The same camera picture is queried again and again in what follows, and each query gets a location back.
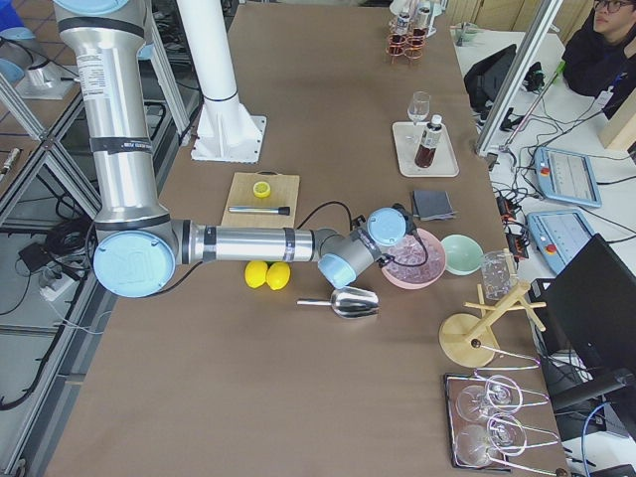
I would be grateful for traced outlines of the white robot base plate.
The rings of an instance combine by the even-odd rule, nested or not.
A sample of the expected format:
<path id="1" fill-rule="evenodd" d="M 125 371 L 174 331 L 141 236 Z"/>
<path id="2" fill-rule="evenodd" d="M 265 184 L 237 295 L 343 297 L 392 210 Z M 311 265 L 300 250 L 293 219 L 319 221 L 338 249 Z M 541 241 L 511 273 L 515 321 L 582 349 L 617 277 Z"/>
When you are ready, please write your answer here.
<path id="1" fill-rule="evenodd" d="M 209 119 L 205 111 L 201 113 L 197 136 L 191 157 L 195 161 L 215 161 L 241 164 L 256 164 L 260 157 L 267 118 L 251 115 L 249 120 L 255 131 L 241 133 L 238 142 L 230 143 L 230 130 L 224 121 L 215 119 L 211 126 L 211 135 L 203 134 L 204 123 Z"/>

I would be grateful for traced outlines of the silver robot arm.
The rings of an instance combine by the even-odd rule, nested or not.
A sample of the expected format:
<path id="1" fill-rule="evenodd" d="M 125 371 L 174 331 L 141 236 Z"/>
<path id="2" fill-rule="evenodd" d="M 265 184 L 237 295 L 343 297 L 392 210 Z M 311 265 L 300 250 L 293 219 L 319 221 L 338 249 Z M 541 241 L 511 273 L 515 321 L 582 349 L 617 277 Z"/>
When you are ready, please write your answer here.
<path id="1" fill-rule="evenodd" d="M 335 287 L 352 283 L 414 232 L 398 206 L 340 235 L 330 229 L 229 228 L 173 218 L 159 202 L 138 57 L 150 41 L 146 1 L 59 1 L 62 40 L 75 52 L 101 208 L 92 268 L 123 297 L 158 294 L 180 264 L 314 261 Z"/>

